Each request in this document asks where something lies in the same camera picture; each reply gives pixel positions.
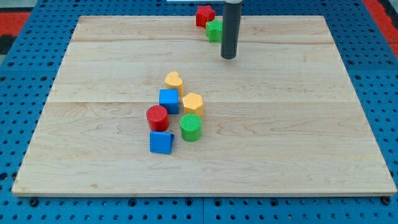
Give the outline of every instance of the blue block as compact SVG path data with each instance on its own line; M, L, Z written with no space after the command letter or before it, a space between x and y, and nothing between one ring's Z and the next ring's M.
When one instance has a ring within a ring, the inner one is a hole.
M164 106L169 114L179 114L178 90L177 89L160 90L159 104Z
M170 154L172 152L174 134L151 131L149 149L151 152Z

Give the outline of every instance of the wood grain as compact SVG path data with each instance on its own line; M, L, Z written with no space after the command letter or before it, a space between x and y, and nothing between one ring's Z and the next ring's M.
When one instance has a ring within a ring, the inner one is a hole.
M329 197L397 189L323 17L243 17L220 58L193 17L83 16L12 191L37 197ZM149 152L172 70L202 137Z

